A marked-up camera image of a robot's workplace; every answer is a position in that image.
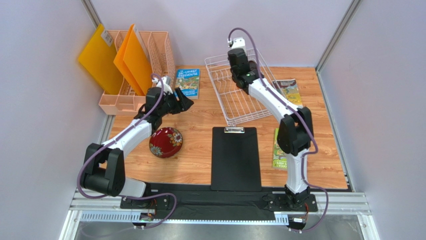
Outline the red floral plate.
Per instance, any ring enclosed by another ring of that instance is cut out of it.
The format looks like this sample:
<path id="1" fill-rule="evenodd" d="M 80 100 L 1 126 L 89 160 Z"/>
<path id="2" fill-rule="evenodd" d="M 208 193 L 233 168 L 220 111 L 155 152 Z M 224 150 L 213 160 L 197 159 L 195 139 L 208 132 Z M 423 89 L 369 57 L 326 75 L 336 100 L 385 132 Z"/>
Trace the red floral plate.
<path id="1" fill-rule="evenodd" d="M 150 137 L 149 150 L 158 158 L 170 158 L 181 150 L 183 143 L 183 135 L 179 130 L 163 127 Z"/>

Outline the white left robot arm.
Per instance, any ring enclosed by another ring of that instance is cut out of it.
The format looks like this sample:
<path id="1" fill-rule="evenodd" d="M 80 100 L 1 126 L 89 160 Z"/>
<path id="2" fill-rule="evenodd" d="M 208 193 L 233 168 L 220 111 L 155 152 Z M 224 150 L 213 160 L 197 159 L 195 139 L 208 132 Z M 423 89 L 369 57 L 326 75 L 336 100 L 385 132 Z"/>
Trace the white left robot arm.
<path id="1" fill-rule="evenodd" d="M 150 88 L 145 103 L 124 130 L 102 144 L 92 143 L 87 147 L 77 176 L 79 193 L 88 199 L 94 196 L 84 190 L 97 192 L 99 199 L 107 196 L 143 199 L 147 183 L 126 176 L 125 158 L 160 128 L 164 116 L 185 112 L 193 104 L 179 88 L 172 92 L 161 87 Z"/>

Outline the white wire dish rack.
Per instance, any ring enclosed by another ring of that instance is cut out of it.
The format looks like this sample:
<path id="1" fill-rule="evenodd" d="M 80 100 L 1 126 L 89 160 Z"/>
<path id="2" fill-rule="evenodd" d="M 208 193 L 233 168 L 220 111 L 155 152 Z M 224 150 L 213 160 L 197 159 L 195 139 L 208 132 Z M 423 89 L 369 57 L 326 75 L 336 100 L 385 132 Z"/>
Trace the white wire dish rack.
<path id="1" fill-rule="evenodd" d="M 259 119 L 273 119 L 273 124 L 277 124 L 272 113 L 259 100 L 246 94 L 233 82 L 226 53 L 207 57 L 204 63 L 226 126 L 241 126 Z"/>

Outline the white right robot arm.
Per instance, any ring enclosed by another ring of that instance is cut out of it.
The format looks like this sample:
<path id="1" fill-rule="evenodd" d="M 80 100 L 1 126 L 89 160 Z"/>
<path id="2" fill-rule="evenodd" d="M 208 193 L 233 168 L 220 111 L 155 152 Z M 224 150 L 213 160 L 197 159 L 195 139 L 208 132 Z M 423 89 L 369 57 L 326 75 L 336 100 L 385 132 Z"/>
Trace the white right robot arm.
<path id="1" fill-rule="evenodd" d="M 275 90 L 242 48 L 229 50 L 227 57 L 236 86 L 263 104 L 279 122 L 276 142 L 287 162 L 283 201 L 289 208 L 300 208 L 311 193 L 306 175 L 307 154 L 314 138 L 312 113 L 307 107 L 298 108 Z"/>

